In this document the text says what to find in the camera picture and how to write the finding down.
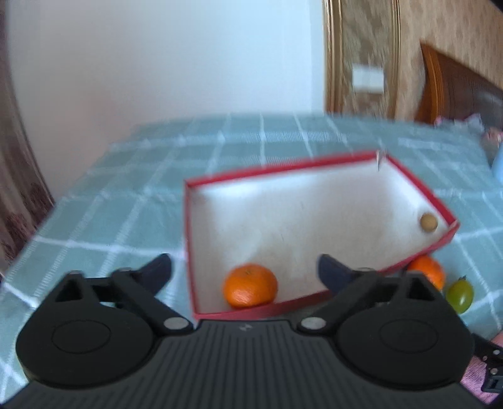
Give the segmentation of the green tomato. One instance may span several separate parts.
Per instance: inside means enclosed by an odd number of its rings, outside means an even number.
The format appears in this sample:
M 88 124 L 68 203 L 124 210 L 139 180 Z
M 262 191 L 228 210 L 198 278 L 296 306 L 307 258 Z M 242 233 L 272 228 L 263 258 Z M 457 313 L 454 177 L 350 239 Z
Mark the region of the green tomato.
M 459 278 L 448 287 L 445 298 L 457 314 L 463 314 L 472 305 L 474 289 L 466 277 Z

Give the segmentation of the orange mandarin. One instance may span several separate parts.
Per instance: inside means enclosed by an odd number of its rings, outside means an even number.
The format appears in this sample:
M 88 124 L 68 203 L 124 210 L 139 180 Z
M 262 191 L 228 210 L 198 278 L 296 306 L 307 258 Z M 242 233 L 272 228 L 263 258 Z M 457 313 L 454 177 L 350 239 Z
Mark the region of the orange mandarin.
M 278 280 L 267 267 L 247 263 L 234 268 L 224 280 L 223 294 L 232 308 L 254 308 L 274 302 Z
M 421 255 L 407 266 L 408 272 L 420 272 L 436 287 L 442 291 L 446 283 L 446 273 L 442 265 L 430 255 Z

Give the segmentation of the small brown longan fruit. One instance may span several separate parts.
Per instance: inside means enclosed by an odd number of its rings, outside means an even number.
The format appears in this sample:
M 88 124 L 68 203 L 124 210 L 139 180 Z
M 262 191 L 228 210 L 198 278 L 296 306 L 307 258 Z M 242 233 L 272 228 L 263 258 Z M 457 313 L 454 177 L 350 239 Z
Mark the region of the small brown longan fruit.
M 425 212 L 419 218 L 419 226 L 426 233 L 433 233 L 438 228 L 437 217 L 431 212 Z

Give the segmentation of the red shallow cardboard box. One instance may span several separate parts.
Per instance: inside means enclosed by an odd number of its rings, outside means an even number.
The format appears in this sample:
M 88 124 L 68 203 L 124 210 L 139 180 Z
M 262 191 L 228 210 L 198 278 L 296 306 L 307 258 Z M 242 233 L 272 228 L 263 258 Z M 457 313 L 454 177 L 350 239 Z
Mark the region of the red shallow cardboard box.
M 419 226 L 425 212 L 437 217 L 433 233 Z M 460 223 L 398 160 L 369 151 L 188 179 L 184 226 L 194 317 L 257 320 L 327 299 L 322 254 L 393 273 L 448 244 Z M 232 308 L 224 280 L 247 262 L 270 269 L 279 291 L 270 304 Z

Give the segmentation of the teal plaid bed sheet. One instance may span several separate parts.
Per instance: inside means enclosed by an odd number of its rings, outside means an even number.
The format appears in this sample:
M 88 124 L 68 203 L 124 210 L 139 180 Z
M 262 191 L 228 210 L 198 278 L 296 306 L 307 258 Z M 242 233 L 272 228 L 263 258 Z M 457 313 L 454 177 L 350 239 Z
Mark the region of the teal plaid bed sheet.
M 182 244 L 186 179 L 334 153 L 384 150 L 401 161 L 460 220 L 436 259 L 466 277 L 475 300 L 463 320 L 493 337 L 502 329 L 502 185 L 479 136 L 467 127 L 336 115 L 253 115 L 143 125 L 116 142 L 61 198 L 6 273 L 1 287 L 1 397 L 26 379 L 15 339 L 62 276 L 140 267 L 167 252 L 175 262 L 160 299 L 190 314 Z

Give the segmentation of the patterned curtain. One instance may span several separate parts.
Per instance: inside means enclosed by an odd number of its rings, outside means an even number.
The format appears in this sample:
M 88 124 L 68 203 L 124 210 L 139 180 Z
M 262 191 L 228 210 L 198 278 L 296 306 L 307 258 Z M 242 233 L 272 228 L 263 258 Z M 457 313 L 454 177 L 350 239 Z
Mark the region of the patterned curtain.
M 1 272 L 25 247 L 54 200 L 20 117 L 8 60 L 7 3 L 1 2 Z

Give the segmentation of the wooden headboard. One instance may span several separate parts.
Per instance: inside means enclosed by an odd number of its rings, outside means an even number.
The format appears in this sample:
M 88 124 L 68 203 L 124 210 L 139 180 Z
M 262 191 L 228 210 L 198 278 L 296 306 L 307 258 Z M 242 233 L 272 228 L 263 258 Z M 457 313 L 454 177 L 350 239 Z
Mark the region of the wooden headboard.
M 425 87 L 415 121 L 433 124 L 438 117 L 460 120 L 477 113 L 488 127 L 502 127 L 501 88 L 428 43 L 420 48 Z

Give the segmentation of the gold framed wallpaper panel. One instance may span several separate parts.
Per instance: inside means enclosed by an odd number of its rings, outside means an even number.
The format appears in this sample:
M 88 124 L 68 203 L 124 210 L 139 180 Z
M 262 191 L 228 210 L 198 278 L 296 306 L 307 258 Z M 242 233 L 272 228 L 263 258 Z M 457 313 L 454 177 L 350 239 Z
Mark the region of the gold framed wallpaper panel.
M 395 118 L 401 47 L 399 2 L 324 1 L 322 6 L 325 111 Z M 383 67 L 383 94 L 353 91 L 353 64 Z

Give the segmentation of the white wall switch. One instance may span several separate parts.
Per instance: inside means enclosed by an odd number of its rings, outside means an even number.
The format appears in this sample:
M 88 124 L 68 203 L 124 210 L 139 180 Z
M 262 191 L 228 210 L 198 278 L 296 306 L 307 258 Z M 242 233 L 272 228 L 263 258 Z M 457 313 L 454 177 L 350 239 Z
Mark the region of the white wall switch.
M 385 87 L 383 67 L 353 64 L 351 74 L 353 91 L 369 94 L 383 94 Z

